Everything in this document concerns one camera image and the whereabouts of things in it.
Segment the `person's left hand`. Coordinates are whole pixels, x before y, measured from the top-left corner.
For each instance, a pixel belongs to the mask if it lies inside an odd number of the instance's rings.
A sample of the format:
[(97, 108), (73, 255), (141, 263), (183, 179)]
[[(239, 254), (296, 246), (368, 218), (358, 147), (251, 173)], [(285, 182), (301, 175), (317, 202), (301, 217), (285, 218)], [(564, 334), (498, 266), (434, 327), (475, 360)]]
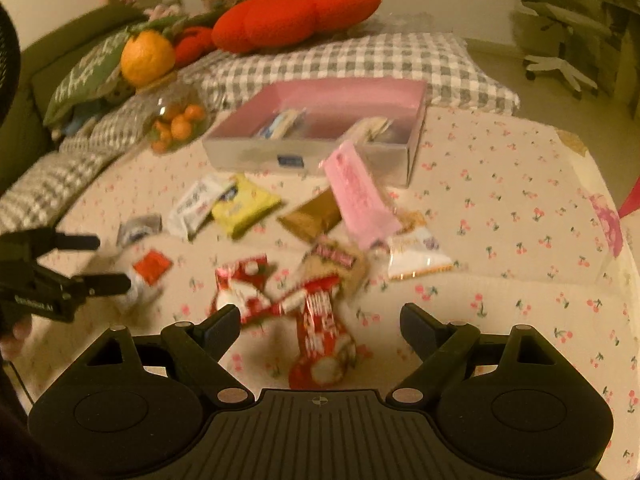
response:
[(13, 361), (22, 351), (27, 338), (32, 333), (32, 316), (24, 315), (0, 339), (3, 361)]

